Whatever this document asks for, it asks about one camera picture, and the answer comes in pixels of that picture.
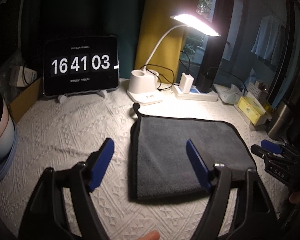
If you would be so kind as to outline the fingertip at bottom edge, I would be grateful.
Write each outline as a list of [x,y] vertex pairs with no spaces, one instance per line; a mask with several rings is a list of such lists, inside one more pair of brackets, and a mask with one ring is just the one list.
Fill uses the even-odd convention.
[[154,230],[143,237],[138,238],[137,240],[159,240],[160,239],[160,234]]

